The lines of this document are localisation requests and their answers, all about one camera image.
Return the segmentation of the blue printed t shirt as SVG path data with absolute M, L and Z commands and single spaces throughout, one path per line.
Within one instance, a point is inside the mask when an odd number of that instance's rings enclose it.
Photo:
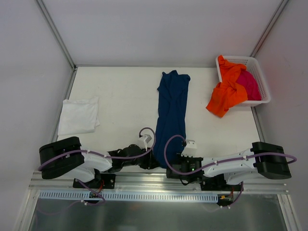
M 161 168 L 167 168 L 164 148 L 174 135 L 186 137 L 185 116 L 188 87 L 191 78 L 176 70 L 162 73 L 158 90 L 158 119 L 156 124 L 156 143 L 153 154 Z

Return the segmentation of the orange t shirt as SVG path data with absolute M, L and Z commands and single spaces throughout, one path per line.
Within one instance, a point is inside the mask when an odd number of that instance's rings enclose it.
M 218 66 L 222 81 L 213 89 L 206 109 L 222 118 L 230 108 L 248 100 L 245 87 L 237 83 L 237 79 L 241 72 L 246 70 L 246 66 L 229 62 L 222 55 L 218 57 Z

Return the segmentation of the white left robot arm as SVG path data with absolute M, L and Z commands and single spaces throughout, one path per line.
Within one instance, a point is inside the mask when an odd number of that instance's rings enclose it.
M 152 149 L 147 147 L 151 139 L 150 135 L 143 135 L 137 144 L 100 154 L 83 149 L 78 137 L 69 137 L 40 147 L 38 169 L 44 180 L 66 176 L 76 181 L 74 188 L 84 183 L 98 189 L 107 184 L 104 174 L 113 174 L 129 166 L 145 170 L 159 167 Z

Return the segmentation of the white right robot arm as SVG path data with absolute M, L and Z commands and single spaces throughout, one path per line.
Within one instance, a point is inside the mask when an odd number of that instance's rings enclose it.
M 174 163 L 167 167 L 167 178 L 183 185 L 200 184 L 202 191 L 240 191 L 245 180 L 291 178 L 289 163 L 281 146 L 254 142 L 252 148 L 227 157 L 197 157 L 196 142 L 188 140 Z

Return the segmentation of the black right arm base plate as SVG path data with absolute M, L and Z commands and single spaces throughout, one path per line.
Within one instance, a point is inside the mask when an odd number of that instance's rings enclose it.
M 236 191 L 241 190 L 241 185 L 229 185 L 224 178 L 208 178 L 200 183 L 202 191 Z

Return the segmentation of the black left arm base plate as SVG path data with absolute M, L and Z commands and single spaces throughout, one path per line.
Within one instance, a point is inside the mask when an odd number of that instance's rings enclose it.
M 95 178 L 89 182 L 84 183 L 91 189 L 114 189 L 116 183 L 116 174 L 99 173 L 95 174 Z

